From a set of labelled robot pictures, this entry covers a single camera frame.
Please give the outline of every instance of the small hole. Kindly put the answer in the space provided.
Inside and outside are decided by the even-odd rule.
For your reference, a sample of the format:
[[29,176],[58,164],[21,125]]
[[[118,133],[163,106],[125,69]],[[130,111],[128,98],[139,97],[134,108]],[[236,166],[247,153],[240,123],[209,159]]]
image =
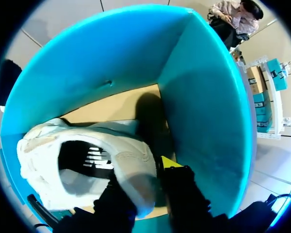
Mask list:
[[105,82],[105,84],[108,84],[108,85],[112,86],[112,85],[113,85],[113,82],[112,82],[111,80],[107,80],[107,81]]

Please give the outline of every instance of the turquoise bin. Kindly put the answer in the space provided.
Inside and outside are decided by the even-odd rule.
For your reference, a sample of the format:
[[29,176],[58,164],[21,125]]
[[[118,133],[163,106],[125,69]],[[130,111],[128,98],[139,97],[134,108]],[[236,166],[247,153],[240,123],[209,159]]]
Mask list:
[[[193,169],[214,216],[233,216],[253,152],[240,72],[198,13],[162,5],[88,18],[60,33],[25,67],[7,101],[0,133],[7,173],[21,202],[27,203],[29,194],[38,198],[20,176],[16,155],[27,131],[90,102],[155,83],[177,161]],[[160,216],[136,221],[133,232],[170,231],[168,216]]]

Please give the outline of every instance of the yellow tab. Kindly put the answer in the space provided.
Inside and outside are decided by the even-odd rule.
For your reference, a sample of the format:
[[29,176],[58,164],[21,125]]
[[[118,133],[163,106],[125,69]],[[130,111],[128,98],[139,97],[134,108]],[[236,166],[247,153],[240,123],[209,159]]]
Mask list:
[[177,164],[176,162],[174,162],[170,159],[167,159],[165,156],[162,156],[162,161],[163,161],[164,168],[168,168],[171,166],[174,166],[174,167],[181,167],[182,166],[182,165]]

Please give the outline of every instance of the dark hair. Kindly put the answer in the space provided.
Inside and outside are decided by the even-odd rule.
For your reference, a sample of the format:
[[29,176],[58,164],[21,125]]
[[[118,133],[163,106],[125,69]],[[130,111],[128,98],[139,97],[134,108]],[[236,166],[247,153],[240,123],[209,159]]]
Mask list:
[[250,12],[256,20],[262,19],[264,13],[259,5],[252,0],[241,0],[241,4],[247,12]]

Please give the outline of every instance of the teal box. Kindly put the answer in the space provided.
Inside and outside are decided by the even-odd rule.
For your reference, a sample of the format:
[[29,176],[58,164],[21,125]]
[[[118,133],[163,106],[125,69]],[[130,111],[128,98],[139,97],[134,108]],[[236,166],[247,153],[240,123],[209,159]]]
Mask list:
[[268,133],[273,124],[273,118],[268,118],[265,122],[257,122],[257,131],[259,133]]
[[259,133],[267,133],[273,124],[272,110],[267,107],[266,114],[257,115],[257,129]]
[[272,111],[271,103],[268,92],[265,91],[260,94],[253,95],[254,106],[256,109],[256,115],[267,114],[268,111]]
[[268,61],[267,66],[273,78],[276,91],[287,89],[288,88],[287,76],[282,71],[279,61],[277,59]]

